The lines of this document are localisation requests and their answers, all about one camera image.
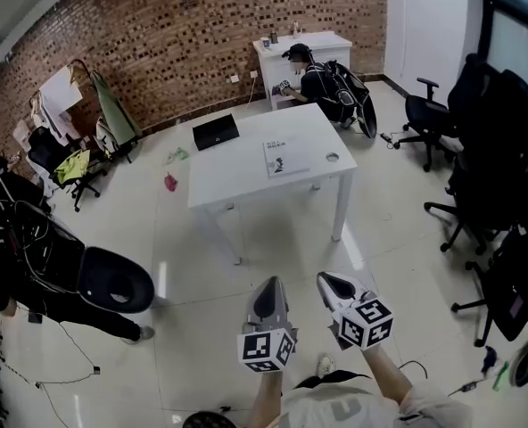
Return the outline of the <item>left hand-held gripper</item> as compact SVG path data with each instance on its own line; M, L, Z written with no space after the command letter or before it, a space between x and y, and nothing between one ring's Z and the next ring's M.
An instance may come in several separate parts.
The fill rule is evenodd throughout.
M295 352L297 334L289 320L284 284L272 276L249 299L246 320L237 335L238 361L254 373L282 372Z

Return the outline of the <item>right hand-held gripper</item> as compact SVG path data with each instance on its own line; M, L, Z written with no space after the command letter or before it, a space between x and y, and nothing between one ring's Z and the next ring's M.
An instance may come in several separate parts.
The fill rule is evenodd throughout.
M319 272L317 288L325 307L333 312L329 330L342 350L365 351L391 336L392 310L357 278Z

